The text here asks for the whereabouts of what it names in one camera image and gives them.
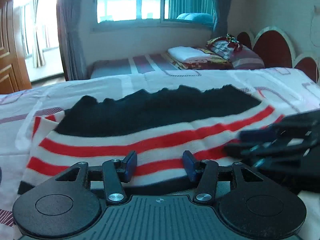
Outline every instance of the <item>floor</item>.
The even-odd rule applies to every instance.
[[[30,82],[63,73],[59,48],[45,51],[44,61],[44,66],[34,68],[32,57],[26,58],[26,66]]]
[[[49,86],[61,82],[65,82],[66,80],[64,77],[58,77],[58,78],[52,78],[46,81],[38,81],[38,82],[32,82],[32,88],[37,88],[37,87],[43,87],[43,86]]]

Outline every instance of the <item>metal screw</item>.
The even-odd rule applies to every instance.
[[[201,193],[196,196],[196,199],[199,201],[209,201],[211,198],[212,196],[207,193]]]
[[[108,199],[114,202],[119,202],[124,199],[124,195],[119,193],[114,193],[108,196]]]

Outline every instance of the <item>wall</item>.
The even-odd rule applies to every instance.
[[[314,51],[320,57],[320,15],[315,15],[310,40],[314,5],[320,0],[233,0],[228,31],[237,35],[251,30],[256,35],[267,26],[275,25],[290,37],[297,55]]]
[[[121,59],[163,52],[175,46],[204,46],[210,39],[208,29],[148,27],[92,33],[93,0],[82,0],[80,39],[87,65],[96,60]]]

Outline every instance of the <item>beige curtain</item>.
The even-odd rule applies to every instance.
[[[33,67],[38,68],[45,65],[44,57],[42,49],[39,46],[39,40],[38,40],[38,30],[37,30],[37,11],[38,11],[38,4],[39,0],[33,0],[33,12],[34,12],[34,43],[33,43],[33,49],[32,49],[32,58],[33,58]]]

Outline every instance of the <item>wooden door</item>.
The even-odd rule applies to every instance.
[[[14,27],[20,23],[13,20],[13,0],[0,8],[0,94],[31,89],[31,83],[24,61],[21,33],[14,36]]]

